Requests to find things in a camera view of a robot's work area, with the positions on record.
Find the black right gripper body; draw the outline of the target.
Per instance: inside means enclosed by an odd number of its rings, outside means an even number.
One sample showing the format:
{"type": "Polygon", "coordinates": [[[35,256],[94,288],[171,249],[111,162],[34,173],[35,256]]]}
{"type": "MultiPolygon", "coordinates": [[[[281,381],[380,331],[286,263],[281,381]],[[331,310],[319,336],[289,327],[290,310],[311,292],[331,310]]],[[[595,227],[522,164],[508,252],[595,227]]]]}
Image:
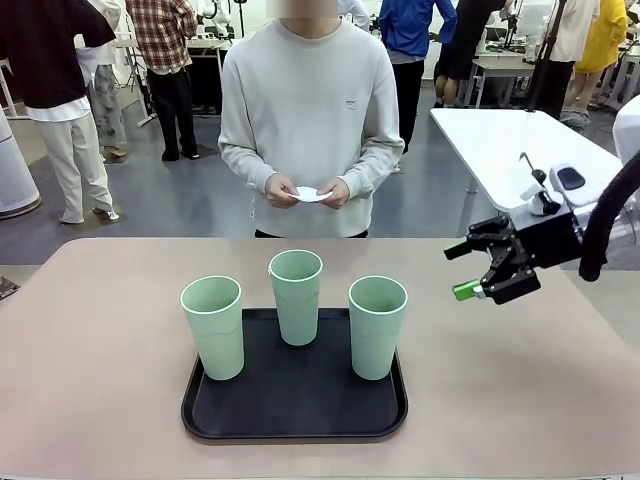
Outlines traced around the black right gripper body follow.
{"type": "Polygon", "coordinates": [[[532,267],[546,269],[581,257],[582,230],[570,210],[543,217],[514,210],[510,219],[532,267]]]}

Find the person's left hand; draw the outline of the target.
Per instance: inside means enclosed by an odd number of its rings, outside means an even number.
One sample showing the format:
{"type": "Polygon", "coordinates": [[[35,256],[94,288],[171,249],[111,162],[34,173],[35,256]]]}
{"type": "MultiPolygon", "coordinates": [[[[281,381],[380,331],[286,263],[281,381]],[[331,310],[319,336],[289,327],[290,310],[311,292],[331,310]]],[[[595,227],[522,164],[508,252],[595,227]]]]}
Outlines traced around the person's left hand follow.
{"type": "Polygon", "coordinates": [[[324,196],[322,204],[334,210],[341,209],[350,198],[349,187],[341,178],[334,178],[317,193],[324,196]]]}

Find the person's right hand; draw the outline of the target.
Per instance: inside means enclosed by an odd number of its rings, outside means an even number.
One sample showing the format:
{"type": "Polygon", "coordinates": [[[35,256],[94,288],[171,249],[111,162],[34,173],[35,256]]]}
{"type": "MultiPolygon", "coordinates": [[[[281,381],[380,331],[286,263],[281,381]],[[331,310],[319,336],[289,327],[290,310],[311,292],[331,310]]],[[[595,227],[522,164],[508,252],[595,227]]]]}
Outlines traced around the person's right hand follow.
{"type": "Polygon", "coordinates": [[[297,188],[281,173],[274,173],[266,181],[265,196],[275,208],[288,209],[295,206],[298,195],[297,188]]]}

